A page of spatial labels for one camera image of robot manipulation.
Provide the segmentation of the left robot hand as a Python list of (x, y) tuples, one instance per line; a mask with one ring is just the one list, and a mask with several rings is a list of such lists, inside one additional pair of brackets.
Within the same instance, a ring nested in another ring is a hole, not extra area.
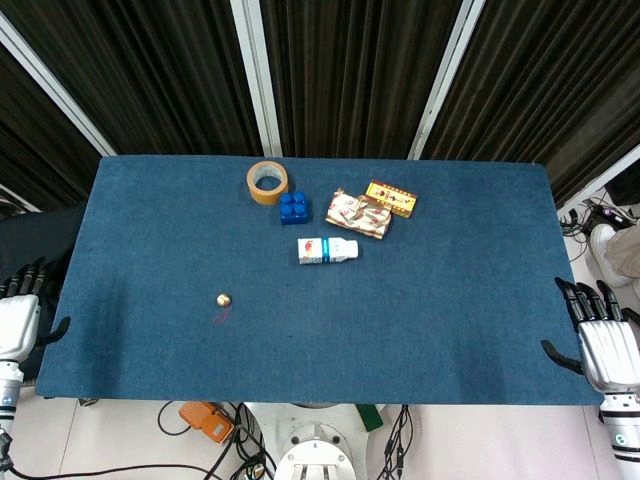
[(50, 298), (45, 287), (56, 266), (41, 257), (1, 281), (2, 361), (21, 363), (34, 348), (55, 343), (68, 331), (71, 318), (64, 317), (55, 330), (38, 333), (42, 303)]

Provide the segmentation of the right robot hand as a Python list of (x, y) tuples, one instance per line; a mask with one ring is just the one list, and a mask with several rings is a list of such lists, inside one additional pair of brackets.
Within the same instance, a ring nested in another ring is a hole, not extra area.
[(554, 279), (576, 336), (581, 358), (561, 354), (548, 340), (545, 354), (556, 365), (585, 377), (602, 394), (639, 390), (639, 347), (614, 291), (603, 281), (592, 288), (584, 283)]

